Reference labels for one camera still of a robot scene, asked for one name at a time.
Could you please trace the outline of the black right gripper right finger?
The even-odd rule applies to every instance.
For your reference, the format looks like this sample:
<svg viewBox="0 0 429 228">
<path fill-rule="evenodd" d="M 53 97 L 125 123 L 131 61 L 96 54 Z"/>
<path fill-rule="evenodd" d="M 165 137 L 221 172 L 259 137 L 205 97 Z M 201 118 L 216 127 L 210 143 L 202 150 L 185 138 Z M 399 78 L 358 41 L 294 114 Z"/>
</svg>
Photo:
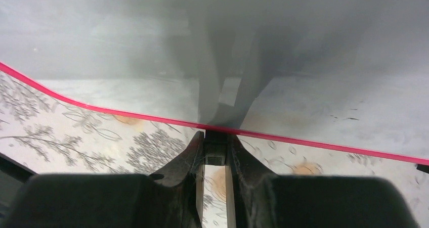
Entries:
<svg viewBox="0 0 429 228">
<path fill-rule="evenodd" d="M 272 185 L 276 177 L 236 135 L 227 135 L 227 227 L 276 227 Z"/>
</svg>

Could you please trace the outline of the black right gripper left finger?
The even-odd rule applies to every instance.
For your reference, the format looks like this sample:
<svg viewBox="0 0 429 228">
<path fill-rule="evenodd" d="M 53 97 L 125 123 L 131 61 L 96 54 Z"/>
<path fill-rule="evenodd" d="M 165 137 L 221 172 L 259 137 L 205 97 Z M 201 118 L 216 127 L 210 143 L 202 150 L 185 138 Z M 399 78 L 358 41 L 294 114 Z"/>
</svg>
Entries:
<svg viewBox="0 0 429 228">
<path fill-rule="evenodd" d="M 148 227 L 202 227 L 204 132 L 177 157 L 150 175 Z"/>
</svg>

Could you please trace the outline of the pink framed whiteboard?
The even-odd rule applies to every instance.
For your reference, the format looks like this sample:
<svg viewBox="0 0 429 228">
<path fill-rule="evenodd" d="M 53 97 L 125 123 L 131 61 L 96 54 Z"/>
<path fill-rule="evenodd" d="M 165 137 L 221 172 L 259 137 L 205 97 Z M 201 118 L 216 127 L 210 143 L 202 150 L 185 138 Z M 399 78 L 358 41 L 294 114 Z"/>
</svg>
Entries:
<svg viewBox="0 0 429 228">
<path fill-rule="evenodd" d="M 90 110 L 428 165 L 428 0 L 1 0 L 1 71 Z"/>
</svg>

